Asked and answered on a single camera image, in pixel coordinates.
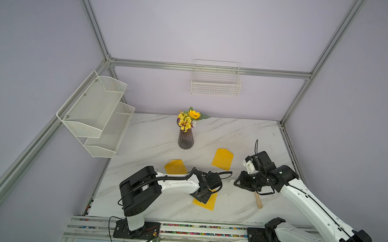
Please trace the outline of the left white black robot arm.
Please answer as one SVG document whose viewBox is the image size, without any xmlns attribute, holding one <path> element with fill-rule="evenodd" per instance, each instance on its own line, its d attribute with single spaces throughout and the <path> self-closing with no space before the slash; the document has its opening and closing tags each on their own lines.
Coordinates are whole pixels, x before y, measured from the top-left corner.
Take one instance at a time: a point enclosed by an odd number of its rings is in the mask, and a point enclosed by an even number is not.
<svg viewBox="0 0 388 242">
<path fill-rule="evenodd" d="M 192 168 L 185 174 L 163 174 L 147 166 L 119 184 L 122 207 L 129 231 L 145 226 L 144 212 L 165 193 L 185 193 L 206 204 L 223 187 L 221 174 Z"/>
</svg>

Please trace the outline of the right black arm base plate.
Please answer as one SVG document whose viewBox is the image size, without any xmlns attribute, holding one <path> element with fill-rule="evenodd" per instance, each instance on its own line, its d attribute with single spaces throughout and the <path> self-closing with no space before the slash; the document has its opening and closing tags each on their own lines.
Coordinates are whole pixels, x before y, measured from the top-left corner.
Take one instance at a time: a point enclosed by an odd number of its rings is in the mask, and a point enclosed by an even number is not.
<svg viewBox="0 0 388 242">
<path fill-rule="evenodd" d="M 247 228 L 248 242 L 281 242 L 276 237 L 274 232 L 269 231 L 266 228 Z"/>
</svg>

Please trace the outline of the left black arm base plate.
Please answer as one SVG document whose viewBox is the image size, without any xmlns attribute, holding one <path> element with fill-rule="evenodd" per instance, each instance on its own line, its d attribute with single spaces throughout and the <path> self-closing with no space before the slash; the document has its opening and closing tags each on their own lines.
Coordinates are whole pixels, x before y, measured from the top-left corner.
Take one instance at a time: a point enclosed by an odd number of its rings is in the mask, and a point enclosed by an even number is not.
<svg viewBox="0 0 388 242">
<path fill-rule="evenodd" d="M 144 226 L 131 231 L 128 227 L 127 220 L 117 220 L 116 226 L 111 228 L 113 238 L 126 240 L 150 240 L 159 235 L 162 224 L 158 222 L 145 222 Z"/>
</svg>

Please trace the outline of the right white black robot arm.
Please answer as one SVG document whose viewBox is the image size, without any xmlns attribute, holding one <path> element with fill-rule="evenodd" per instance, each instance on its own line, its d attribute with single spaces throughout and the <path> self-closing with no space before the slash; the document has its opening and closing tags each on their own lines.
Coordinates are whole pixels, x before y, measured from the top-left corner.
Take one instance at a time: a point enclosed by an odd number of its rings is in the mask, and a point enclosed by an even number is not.
<svg viewBox="0 0 388 242">
<path fill-rule="evenodd" d="M 303 213 L 320 234 L 313 236 L 276 217 L 265 224 L 265 242 L 372 242 L 364 230 L 354 230 L 333 214 L 294 170 L 287 165 L 276 167 L 265 151 L 247 156 L 243 165 L 246 169 L 235 180 L 236 187 L 256 194 L 270 187 L 272 193 L 281 194 Z"/>
</svg>

